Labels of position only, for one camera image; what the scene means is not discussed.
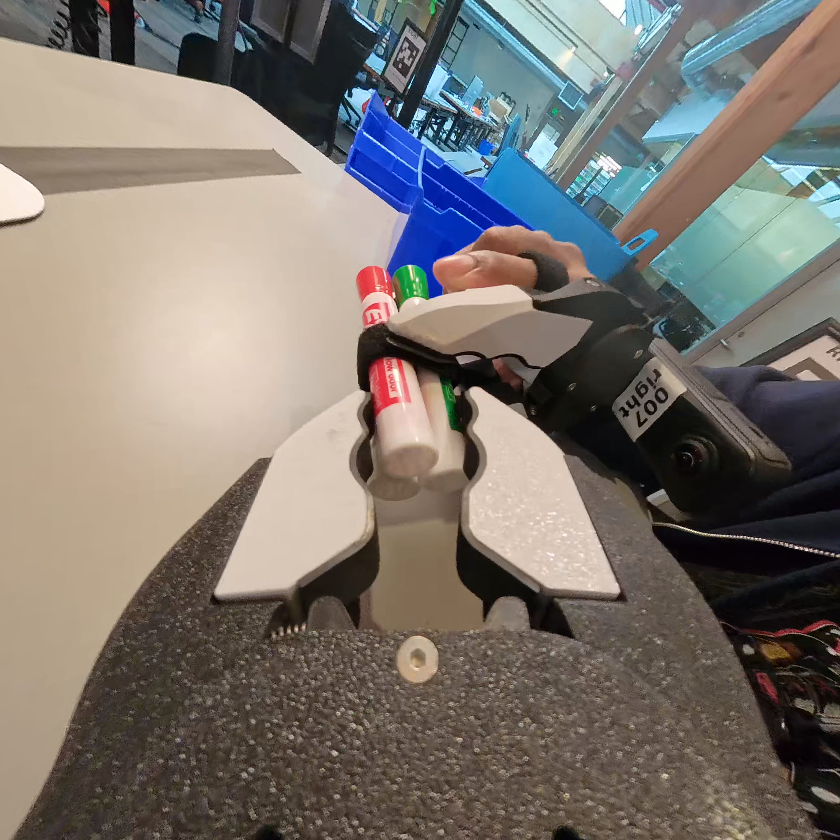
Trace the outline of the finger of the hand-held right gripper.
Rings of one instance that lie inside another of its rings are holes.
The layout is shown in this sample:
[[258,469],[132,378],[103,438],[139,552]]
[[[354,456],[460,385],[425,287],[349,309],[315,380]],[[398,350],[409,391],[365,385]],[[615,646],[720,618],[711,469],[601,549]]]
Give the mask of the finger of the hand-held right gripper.
[[408,302],[390,318],[389,330],[441,354],[511,362],[517,373],[546,368],[580,341],[578,318],[541,310],[514,286]]

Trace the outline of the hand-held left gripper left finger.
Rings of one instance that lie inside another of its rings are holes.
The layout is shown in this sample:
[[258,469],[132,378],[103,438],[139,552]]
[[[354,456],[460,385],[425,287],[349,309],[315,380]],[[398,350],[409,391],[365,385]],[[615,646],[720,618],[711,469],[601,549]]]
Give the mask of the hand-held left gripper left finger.
[[359,467],[369,402],[353,392],[278,447],[216,584],[218,601],[350,603],[372,586],[379,540]]

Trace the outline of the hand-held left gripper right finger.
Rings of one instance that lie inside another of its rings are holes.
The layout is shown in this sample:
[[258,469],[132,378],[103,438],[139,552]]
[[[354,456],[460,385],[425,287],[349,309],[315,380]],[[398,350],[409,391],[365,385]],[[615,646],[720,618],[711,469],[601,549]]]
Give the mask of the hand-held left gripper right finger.
[[467,543],[533,592],[616,601],[620,584],[561,448],[486,391],[465,399],[478,457],[461,496]]

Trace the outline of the black marker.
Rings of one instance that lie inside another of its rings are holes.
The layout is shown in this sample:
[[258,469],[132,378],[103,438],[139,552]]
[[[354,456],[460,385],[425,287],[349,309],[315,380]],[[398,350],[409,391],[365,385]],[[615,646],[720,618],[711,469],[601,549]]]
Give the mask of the black marker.
[[367,487],[378,501],[398,502],[416,497],[421,485],[416,477],[398,477],[390,475],[384,468],[375,441],[371,444],[372,473]]

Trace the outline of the green marker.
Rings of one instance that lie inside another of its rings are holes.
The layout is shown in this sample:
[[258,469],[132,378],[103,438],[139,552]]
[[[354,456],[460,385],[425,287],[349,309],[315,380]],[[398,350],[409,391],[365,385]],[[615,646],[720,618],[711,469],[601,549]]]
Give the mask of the green marker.
[[[429,299],[426,273],[419,266],[397,269],[392,281],[400,312],[416,308]],[[448,378],[416,363],[413,367],[438,452],[436,465],[421,477],[421,484],[424,489],[437,494],[460,492],[468,479],[465,473],[466,441],[455,389]]]

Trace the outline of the red marker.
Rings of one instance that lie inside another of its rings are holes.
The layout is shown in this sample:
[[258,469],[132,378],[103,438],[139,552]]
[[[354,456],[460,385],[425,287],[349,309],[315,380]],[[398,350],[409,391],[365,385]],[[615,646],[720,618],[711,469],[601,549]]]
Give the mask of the red marker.
[[436,465],[438,449],[413,365],[385,345],[386,326],[398,312],[392,279],[385,268],[366,266],[356,276],[356,287],[362,338],[373,353],[364,370],[383,466],[392,476],[420,478]]

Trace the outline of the person's right hand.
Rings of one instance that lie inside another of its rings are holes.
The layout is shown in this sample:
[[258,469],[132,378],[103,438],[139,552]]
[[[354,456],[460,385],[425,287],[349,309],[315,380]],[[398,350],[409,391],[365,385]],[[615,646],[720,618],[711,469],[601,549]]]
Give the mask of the person's right hand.
[[578,246],[523,226],[489,228],[473,244],[438,259],[433,272],[449,293],[505,285],[533,289],[537,268],[529,258],[521,257],[526,252],[558,260],[572,281],[592,277]]

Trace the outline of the blue plastic bins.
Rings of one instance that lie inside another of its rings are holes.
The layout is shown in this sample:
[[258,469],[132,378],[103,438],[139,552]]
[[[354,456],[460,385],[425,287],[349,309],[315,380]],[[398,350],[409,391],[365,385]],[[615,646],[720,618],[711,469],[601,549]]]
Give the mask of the blue plastic bins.
[[622,244],[611,230],[513,149],[504,150],[497,158],[483,188],[523,224],[577,245],[591,273],[600,280],[613,280],[658,238],[658,232],[649,228]]

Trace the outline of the black table mat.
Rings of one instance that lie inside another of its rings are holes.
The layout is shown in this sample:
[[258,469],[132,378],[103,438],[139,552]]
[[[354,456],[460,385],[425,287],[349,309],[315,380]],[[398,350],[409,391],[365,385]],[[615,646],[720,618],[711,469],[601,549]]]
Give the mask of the black table mat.
[[1,162],[44,195],[299,173],[274,150],[4,146]]

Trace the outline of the framed wall sign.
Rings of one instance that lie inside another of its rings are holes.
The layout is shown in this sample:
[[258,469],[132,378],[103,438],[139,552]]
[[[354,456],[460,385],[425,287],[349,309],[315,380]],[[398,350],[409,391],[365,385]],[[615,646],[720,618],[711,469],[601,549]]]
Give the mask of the framed wall sign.
[[795,336],[767,364],[801,381],[838,382],[838,321],[825,320]]

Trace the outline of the wooden post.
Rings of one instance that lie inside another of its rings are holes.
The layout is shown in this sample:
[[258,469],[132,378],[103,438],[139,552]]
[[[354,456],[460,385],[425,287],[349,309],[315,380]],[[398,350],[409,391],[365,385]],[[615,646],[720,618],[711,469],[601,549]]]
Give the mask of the wooden post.
[[642,270],[669,247],[839,82],[839,2],[815,5],[716,118],[668,165],[616,228],[656,240]]

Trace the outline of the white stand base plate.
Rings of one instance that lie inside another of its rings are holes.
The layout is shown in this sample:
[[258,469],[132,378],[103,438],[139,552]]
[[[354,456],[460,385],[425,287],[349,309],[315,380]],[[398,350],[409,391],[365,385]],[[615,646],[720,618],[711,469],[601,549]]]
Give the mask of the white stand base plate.
[[23,176],[1,164],[1,227],[37,219],[46,208],[41,191]]

